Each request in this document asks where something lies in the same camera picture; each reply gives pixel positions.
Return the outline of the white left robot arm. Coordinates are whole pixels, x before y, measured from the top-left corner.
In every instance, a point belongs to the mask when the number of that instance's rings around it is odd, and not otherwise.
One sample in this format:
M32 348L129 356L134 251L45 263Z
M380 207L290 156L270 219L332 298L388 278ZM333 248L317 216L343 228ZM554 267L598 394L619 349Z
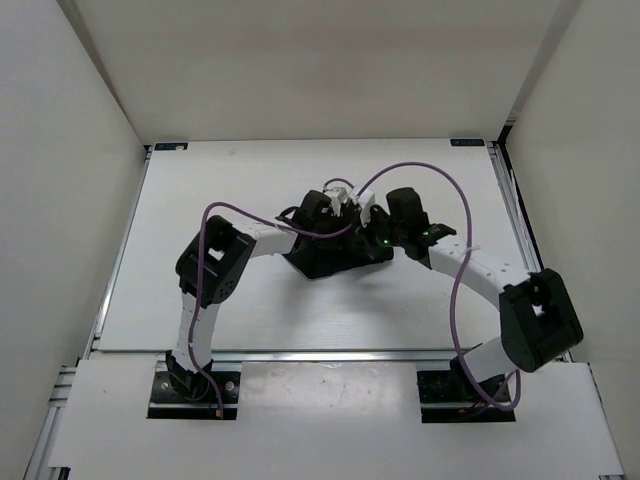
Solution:
M220 306L238 287L248 262L289 254L300 237L330 240L351 228L348 224L319 233L260 218L228 202L207 205L200 230L175 267L183 311L176 346L166 353L173 389L192 402L213 391L222 408L220 387L211 372L212 339Z

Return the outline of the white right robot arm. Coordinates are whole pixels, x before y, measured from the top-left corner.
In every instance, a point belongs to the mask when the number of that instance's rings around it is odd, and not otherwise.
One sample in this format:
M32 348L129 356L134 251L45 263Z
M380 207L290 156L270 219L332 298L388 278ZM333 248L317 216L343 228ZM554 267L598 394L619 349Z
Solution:
M497 337L470 350L458 348L450 363L449 387L460 399L485 394L497 376L533 373L584 339L584 331L561 275L545 268L531 272L474 248L457 232L433 223L411 187L387 194L376 204L369 190L355 196L362 232L375 246L404 250L407 257L453 278L496 308Z

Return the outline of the black skirt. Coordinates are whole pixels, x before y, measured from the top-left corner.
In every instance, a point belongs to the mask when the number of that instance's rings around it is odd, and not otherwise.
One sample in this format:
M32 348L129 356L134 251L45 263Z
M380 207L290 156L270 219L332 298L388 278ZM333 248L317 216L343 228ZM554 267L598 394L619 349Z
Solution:
M360 229L355 229L330 239L301 237L283 257L305 278L316 280L391 261L394 250L392 246L374 243Z

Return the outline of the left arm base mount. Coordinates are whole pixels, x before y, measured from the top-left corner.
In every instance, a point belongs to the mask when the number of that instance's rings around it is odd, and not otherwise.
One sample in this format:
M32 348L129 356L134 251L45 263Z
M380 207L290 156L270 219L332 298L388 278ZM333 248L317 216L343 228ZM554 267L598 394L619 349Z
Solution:
M210 374L221 393L223 409L208 380L184 396L178 381L160 364L154 373L147 407L148 419L233 421L237 418L240 396L240 365L223 366Z

